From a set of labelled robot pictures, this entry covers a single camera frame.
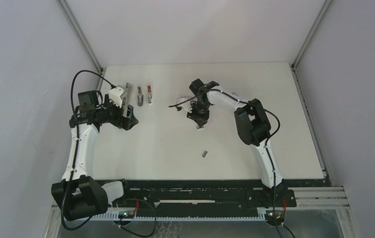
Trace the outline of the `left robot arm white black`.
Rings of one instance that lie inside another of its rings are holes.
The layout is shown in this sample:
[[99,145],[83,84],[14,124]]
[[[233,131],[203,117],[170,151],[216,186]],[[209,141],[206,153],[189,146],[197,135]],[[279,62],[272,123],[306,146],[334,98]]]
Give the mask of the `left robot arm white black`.
[[68,221],[103,214],[111,202],[121,207],[132,201],[124,179],[99,184],[93,177],[93,161],[100,127],[110,124],[118,129],[130,130],[138,124],[133,106],[128,102],[128,90],[121,87],[102,95],[99,91],[78,94],[79,105],[73,108],[69,120],[71,148],[62,179],[52,184],[51,194]]

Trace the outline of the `black and grey large stapler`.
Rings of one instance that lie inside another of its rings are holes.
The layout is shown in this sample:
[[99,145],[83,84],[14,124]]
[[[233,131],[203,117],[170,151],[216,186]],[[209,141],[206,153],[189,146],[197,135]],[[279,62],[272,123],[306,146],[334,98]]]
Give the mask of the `black and grey large stapler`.
[[132,90],[133,90],[133,85],[128,82],[125,86],[125,93],[124,93],[124,98],[122,102],[122,109],[124,110],[123,112],[124,117],[127,117],[128,106],[130,103]]

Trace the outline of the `beige small stapler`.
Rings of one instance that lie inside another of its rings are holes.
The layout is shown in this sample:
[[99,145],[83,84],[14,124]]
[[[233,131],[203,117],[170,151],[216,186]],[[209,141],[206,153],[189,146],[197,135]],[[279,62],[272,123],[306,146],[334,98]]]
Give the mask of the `beige small stapler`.
[[142,93],[141,86],[137,86],[137,105],[139,107],[143,106],[144,95]]

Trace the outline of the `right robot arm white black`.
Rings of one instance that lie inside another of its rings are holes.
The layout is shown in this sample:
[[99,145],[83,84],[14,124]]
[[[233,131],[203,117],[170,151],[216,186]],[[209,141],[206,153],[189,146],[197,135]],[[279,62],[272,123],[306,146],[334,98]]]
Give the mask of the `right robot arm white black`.
[[264,185],[264,201],[269,206],[277,206],[283,201],[287,187],[278,169],[271,148],[271,124],[268,119],[270,111],[265,109],[258,99],[243,100],[226,92],[215,81],[203,83],[194,80],[190,86],[193,98],[189,101],[187,118],[193,120],[198,128],[207,124],[209,108],[217,105],[233,112],[237,134],[240,140],[251,147],[261,169],[261,181]]

